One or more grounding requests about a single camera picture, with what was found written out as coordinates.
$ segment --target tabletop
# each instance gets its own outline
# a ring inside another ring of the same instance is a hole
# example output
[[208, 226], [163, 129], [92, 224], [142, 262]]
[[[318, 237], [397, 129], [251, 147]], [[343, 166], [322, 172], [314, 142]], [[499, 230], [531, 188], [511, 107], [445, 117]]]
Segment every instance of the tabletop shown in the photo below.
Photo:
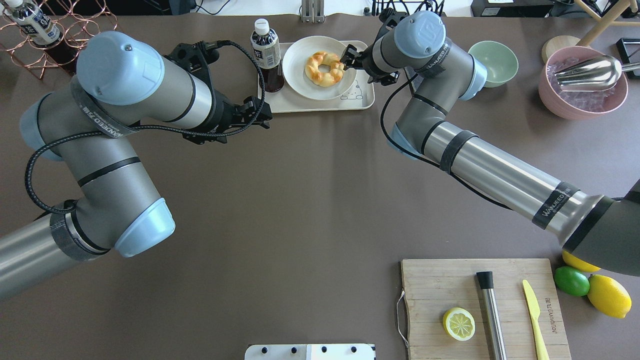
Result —
[[[380, 22], [337, 14], [303, 25], [268, 17], [281, 42], [310, 35], [371, 44]], [[230, 39], [249, 48], [255, 17], [119, 17], [121, 31], [169, 53], [178, 43]], [[481, 40], [508, 45], [516, 77], [458, 102], [447, 120], [583, 192], [624, 196], [640, 163], [640, 84], [626, 103], [594, 120], [569, 121], [537, 93], [541, 48], [556, 35], [581, 37], [589, 19], [445, 18], [462, 49]], [[611, 27], [591, 46], [617, 54]], [[256, 92], [255, 71], [233, 49], [211, 65], [217, 90], [241, 102]], [[0, 234], [40, 214], [24, 191], [32, 150], [18, 120], [62, 71], [39, 81], [0, 53]], [[367, 110], [277, 114], [228, 144], [202, 146], [165, 132], [131, 142], [166, 199], [177, 228], [133, 258], [112, 252], [0, 303], [2, 359], [242, 359], [250, 344], [374, 343], [378, 359], [403, 359], [395, 301], [400, 261], [413, 258], [549, 258], [561, 265], [553, 234], [489, 204], [445, 173], [391, 149], [380, 110], [397, 87], [375, 86]], [[387, 110], [393, 124], [410, 98]], [[36, 191], [48, 204], [81, 196], [63, 163], [39, 161]], [[611, 274], [632, 298], [640, 280]], [[559, 292], [574, 359], [633, 359], [640, 312], [599, 313], [586, 298]]]

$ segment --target bread ring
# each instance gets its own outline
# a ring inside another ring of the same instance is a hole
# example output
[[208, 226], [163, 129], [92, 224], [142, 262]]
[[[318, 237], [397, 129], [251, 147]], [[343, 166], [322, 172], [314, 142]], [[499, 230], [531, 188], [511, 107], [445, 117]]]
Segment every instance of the bread ring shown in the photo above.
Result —
[[[320, 65], [329, 65], [329, 72], [321, 72]], [[318, 51], [307, 60], [305, 74], [314, 84], [327, 88], [342, 80], [344, 64], [336, 54]]]

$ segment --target yellow lemon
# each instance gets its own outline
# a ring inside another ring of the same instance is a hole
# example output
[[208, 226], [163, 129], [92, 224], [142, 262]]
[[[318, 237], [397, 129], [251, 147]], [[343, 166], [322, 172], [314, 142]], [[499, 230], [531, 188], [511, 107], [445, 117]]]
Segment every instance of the yellow lemon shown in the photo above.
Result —
[[586, 261], [576, 258], [567, 250], [562, 250], [562, 259], [567, 265], [572, 266], [582, 272], [596, 272], [600, 269], [595, 265], [591, 265]]
[[624, 318], [631, 310], [631, 297], [618, 281], [604, 275], [589, 277], [589, 301], [603, 314]]
[[476, 333], [476, 322], [471, 314], [461, 307], [452, 307], [442, 318], [445, 331], [452, 338], [467, 341]]

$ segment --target soda bottle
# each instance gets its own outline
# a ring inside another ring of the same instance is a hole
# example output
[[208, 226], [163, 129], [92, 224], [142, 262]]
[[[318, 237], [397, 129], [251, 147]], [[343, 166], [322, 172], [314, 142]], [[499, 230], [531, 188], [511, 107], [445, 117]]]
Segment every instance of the soda bottle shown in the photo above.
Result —
[[70, 47], [56, 23], [31, 0], [5, 0], [4, 14], [20, 26], [35, 44], [70, 75], [76, 73], [77, 49]]
[[284, 86], [280, 41], [278, 35], [269, 27], [266, 19], [255, 21], [255, 31], [251, 34], [253, 56], [260, 65], [264, 76], [264, 91], [277, 92]]

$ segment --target cutting board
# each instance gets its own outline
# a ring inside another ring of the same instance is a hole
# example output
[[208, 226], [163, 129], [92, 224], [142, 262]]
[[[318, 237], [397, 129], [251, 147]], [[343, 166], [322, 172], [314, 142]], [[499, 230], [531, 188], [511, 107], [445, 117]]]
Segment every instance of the cutting board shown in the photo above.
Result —
[[[491, 360], [489, 326], [476, 272], [492, 271], [508, 359], [536, 360], [527, 279], [540, 305], [538, 323], [551, 360], [571, 360], [556, 286], [548, 259], [405, 259], [402, 261], [409, 359]], [[473, 315], [476, 334], [467, 341], [447, 335], [444, 313], [462, 307]]]

